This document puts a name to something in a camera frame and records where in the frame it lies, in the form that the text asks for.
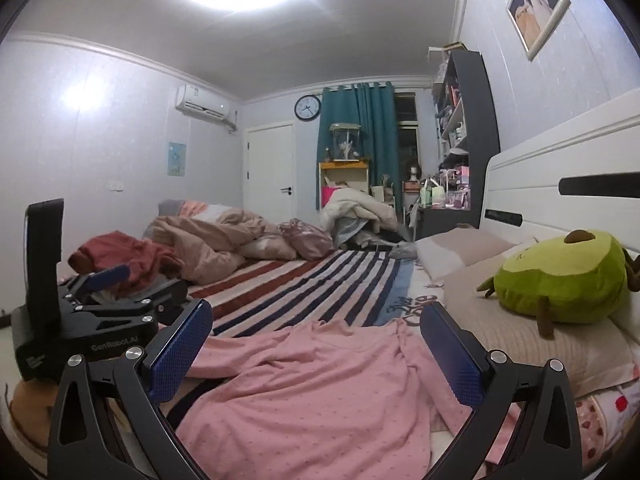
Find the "wall clock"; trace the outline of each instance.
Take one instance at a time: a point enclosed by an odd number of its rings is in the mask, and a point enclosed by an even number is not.
[[[305,95],[298,99],[294,112],[301,121],[313,121],[320,115],[321,102],[315,95]]]

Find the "pink blanket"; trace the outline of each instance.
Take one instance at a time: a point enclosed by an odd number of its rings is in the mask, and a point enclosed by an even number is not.
[[[457,433],[470,413],[402,320],[210,337],[188,375],[237,376],[201,396],[177,430],[210,478],[418,479],[429,467],[438,414]],[[491,462],[513,423],[508,417]]]
[[[296,250],[260,215],[232,208],[215,223],[177,216],[151,222],[155,242],[174,248],[184,263],[180,276],[199,285],[232,275],[245,258],[294,260]]]

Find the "pillow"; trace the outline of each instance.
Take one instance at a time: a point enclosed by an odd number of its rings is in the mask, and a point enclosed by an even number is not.
[[[556,338],[538,334],[536,320],[513,314],[496,298],[485,299],[476,286],[493,276],[505,261],[499,254],[460,269],[444,279],[447,311],[487,350],[503,350],[515,363],[542,366],[560,359],[575,397],[634,378],[633,355],[622,332],[607,318],[590,325],[558,324]]]
[[[295,260],[296,250],[279,235],[263,236],[244,244],[238,254],[252,260]]]
[[[297,218],[283,222],[278,228],[305,260],[319,260],[334,250],[334,240],[329,233]]]
[[[514,245],[475,228],[455,228],[415,243],[418,259],[432,280],[491,258]]]
[[[226,205],[209,204],[203,212],[194,215],[192,218],[202,220],[203,222],[209,222],[210,224],[215,224],[218,221],[218,218],[220,218],[220,215],[230,209],[231,208]]]
[[[178,216],[184,200],[162,200],[158,204],[158,216]]]

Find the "picture frame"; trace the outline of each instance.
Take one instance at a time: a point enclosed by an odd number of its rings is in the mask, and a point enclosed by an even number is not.
[[[178,142],[169,142],[168,167],[166,174],[169,176],[184,176],[187,166],[187,145]]]
[[[527,59],[532,61],[551,36],[570,0],[509,0],[507,13],[524,46]]]

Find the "wall outlet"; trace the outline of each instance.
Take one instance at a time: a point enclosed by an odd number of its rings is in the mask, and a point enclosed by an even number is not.
[[[124,184],[119,180],[109,181],[109,191],[122,191]]]

